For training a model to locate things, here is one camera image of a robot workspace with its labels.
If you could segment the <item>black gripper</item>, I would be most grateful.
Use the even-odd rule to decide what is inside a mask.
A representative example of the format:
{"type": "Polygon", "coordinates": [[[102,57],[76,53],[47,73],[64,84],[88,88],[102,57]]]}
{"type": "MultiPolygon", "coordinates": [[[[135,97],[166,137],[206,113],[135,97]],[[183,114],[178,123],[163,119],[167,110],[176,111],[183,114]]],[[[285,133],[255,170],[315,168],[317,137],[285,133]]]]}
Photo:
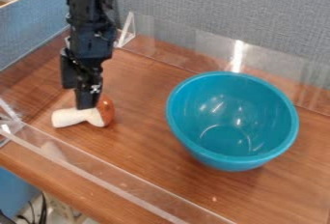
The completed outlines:
{"type": "Polygon", "coordinates": [[[60,82],[75,88],[76,108],[96,107],[103,88],[102,64],[112,57],[118,30],[114,24],[71,25],[60,51],[60,82]]]}

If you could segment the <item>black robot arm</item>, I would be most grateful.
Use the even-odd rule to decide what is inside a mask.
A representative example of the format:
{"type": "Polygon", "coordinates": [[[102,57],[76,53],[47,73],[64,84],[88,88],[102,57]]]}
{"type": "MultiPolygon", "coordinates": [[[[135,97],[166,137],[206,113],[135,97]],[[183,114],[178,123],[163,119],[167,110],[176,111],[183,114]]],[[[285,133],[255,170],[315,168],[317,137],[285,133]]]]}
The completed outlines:
{"type": "Polygon", "coordinates": [[[95,108],[103,88],[102,64],[112,57],[118,36],[114,0],[65,0],[69,36],[60,51],[60,81],[75,90],[76,108],[95,108]]]}

